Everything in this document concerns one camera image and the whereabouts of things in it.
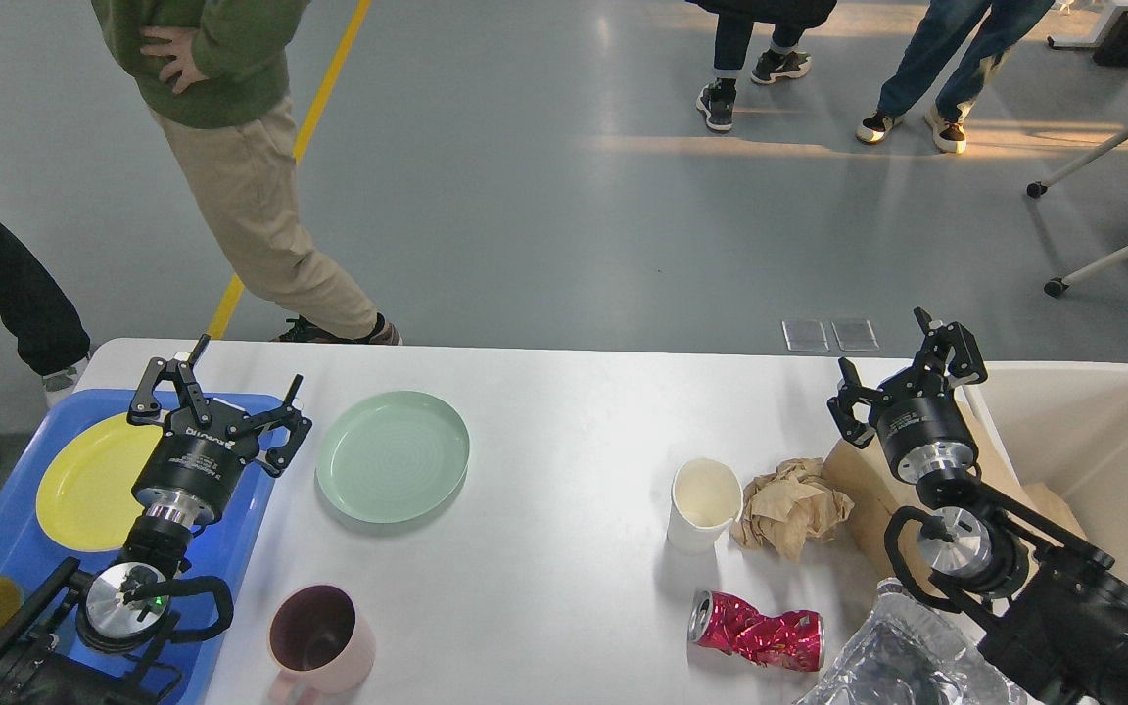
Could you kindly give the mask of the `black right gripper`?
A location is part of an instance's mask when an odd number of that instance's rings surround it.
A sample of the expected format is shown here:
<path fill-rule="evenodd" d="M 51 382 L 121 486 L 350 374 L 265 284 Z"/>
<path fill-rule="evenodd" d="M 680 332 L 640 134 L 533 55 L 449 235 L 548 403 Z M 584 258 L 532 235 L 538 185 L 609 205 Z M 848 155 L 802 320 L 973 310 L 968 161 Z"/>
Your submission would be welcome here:
<path fill-rule="evenodd" d="M 865 449 L 878 437 L 892 476 L 905 485 L 932 473 L 958 476 L 973 468 L 977 446 L 954 391 L 988 379 L 971 331 L 936 320 L 922 307 L 914 308 L 914 317 L 923 341 L 913 356 L 913 379 L 895 381 L 889 390 L 864 387 L 851 358 L 840 356 L 840 384 L 827 400 L 843 441 Z M 858 404 L 871 407 L 869 421 L 856 416 Z"/>

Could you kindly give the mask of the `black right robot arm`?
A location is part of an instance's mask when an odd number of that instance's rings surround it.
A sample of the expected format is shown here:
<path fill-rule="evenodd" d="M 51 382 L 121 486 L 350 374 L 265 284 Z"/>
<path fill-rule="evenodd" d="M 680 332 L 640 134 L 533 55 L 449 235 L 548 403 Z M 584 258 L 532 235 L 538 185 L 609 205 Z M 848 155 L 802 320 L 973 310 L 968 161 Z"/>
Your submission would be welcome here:
<path fill-rule="evenodd" d="M 876 388 L 841 358 L 827 407 L 851 446 L 879 441 L 918 506 L 895 510 L 883 548 L 922 605 L 963 613 L 980 655 L 1045 704 L 1128 704 L 1128 585 L 1105 550 L 985 485 L 957 387 L 988 379 L 971 331 L 914 316 L 913 364 Z"/>

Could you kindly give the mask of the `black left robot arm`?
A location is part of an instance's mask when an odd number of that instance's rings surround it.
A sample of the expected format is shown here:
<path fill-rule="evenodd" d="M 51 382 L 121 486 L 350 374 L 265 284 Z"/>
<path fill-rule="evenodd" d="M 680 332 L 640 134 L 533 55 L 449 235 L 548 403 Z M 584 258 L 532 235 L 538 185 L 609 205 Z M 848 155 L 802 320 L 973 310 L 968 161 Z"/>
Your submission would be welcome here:
<path fill-rule="evenodd" d="M 44 420 L 0 493 L 0 704 L 194 704 L 233 622 L 233 598 L 273 482 L 310 430 L 296 396 L 208 396 L 208 346 L 152 358 L 135 390 L 85 390 Z M 94 461 L 111 487 L 60 510 L 80 530 L 126 501 L 98 541 L 43 523 L 44 481 L 100 421 L 146 451 Z"/>

